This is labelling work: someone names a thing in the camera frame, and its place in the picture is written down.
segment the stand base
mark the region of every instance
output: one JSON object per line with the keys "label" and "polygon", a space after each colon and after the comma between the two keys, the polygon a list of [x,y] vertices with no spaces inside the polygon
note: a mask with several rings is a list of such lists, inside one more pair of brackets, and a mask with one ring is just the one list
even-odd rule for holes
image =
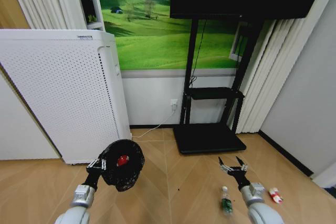
{"label": "stand base", "polygon": [[174,128],[182,154],[243,151],[246,145],[221,123],[180,124]]}

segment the wall mural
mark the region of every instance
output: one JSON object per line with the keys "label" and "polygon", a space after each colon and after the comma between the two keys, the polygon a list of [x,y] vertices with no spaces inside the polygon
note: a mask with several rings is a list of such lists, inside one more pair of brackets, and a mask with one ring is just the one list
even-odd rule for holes
{"label": "wall mural", "polygon": [[[170,0],[100,0],[100,4],[105,29],[115,35],[122,70],[185,68],[191,21],[169,18]],[[201,20],[195,54],[203,24]],[[197,68],[235,68],[229,54],[236,29],[237,23],[208,20]]]}

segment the tv stand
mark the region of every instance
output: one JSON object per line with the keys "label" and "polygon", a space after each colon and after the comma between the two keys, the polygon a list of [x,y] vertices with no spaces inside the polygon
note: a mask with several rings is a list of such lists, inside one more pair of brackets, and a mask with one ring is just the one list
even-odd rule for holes
{"label": "tv stand", "polygon": [[[251,29],[249,29],[248,34],[248,42],[231,88],[191,88],[190,78],[198,29],[198,19],[192,19],[180,124],[174,128],[174,135],[179,148],[178,150],[182,154],[231,152],[246,149],[246,145],[236,136],[240,110],[244,99],[239,88],[262,26],[263,21],[256,21],[251,24]],[[221,121],[219,123],[190,124],[192,99],[226,99]],[[237,107],[233,127],[230,129],[227,126],[227,121],[236,99]]]}

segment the red object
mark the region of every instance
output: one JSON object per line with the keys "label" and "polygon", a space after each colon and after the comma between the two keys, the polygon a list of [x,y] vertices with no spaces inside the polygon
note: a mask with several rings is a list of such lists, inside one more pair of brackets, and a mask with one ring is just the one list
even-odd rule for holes
{"label": "red object", "polygon": [[269,194],[274,202],[281,203],[283,201],[282,197],[279,194],[279,191],[277,188],[271,188],[269,191]]}
{"label": "red object", "polygon": [[117,166],[122,166],[128,163],[128,160],[130,160],[129,156],[122,155],[118,158]]}

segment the wooden floor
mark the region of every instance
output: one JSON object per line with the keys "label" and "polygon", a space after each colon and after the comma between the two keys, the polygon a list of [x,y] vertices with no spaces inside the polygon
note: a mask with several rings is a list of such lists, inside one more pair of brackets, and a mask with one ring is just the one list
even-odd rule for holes
{"label": "wooden floor", "polygon": [[[145,130],[132,130],[141,135]],[[242,134],[243,152],[220,155],[227,165],[235,156],[249,165],[247,178],[278,187],[284,202],[266,203],[285,223],[336,223],[336,200],[315,185],[258,134]],[[136,185],[118,193],[98,183],[90,223],[250,223],[235,180],[218,166],[218,155],[182,156],[171,129],[157,129],[139,140],[146,161]],[[74,189],[86,178],[85,166],[61,160],[0,162],[0,223],[54,223],[69,206]],[[227,186],[234,214],[219,206]]]}

